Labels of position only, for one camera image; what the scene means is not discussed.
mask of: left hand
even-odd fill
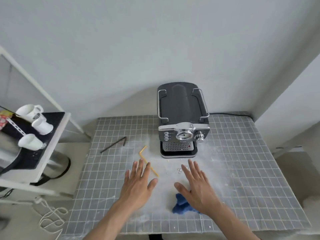
[[[143,171],[143,160],[139,160],[137,169],[137,161],[133,162],[131,175],[129,170],[126,170],[124,176],[124,184],[121,189],[119,202],[123,202],[130,206],[132,212],[141,208],[151,196],[151,192],[158,183],[158,179],[154,178],[148,184],[148,177],[150,173],[151,163],[148,162]]]

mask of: black drying rack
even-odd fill
[[[26,134],[34,134],[40,141],[42,141],[44,147],[37,151],[31,151],[29,149],[22,148],[14,163],[10,165],[10,168],[5,168],[5,170],[9,171],[11,169],[35,169],[47,146],[49,145],[49,142],[54,136],[54,133],[56,132],[64,115],[65,112],[43,113],[43,116],[46,117],[47,122],[53,125],[53,130],[47,135],[40,135],[38,131],[36,131],[31,126],[31,123],[25,121],[22,118],[13,116],[11,120],[16,123],[16,125],[18,125]],[[17,141],[22,138],[22,134],[20,134],[10,123],[7,123],[1,131],[13,137]]]

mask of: kettle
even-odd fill
[[[0,174],[9,169],[18,157],[20,150],[21,148],[14,138],[0,131]]]

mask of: black espresso machine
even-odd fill
[[[158,87],[160,152],[164,158],[194,157],[207,137],[209,112],[201,89],[189,82]]]

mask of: white mug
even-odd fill
[[[43,143],[34,134],[27,134],[18,141],[18,146],[37,151],[42,148]]]
[[[54,129],[53,125],[47,123],[42,118],[36,119],[31,125],[39,132],[40,135],[49,134]]]
[[[33,105],[33,104],[27,104],[22,106],[16,111],[17,116],[22,117],[26,121],[29,121],[30,123],[34,122],[38,118],[42,118],[44,121],[46,121],[46,117],[42,115],[43,108],[41,105]]]

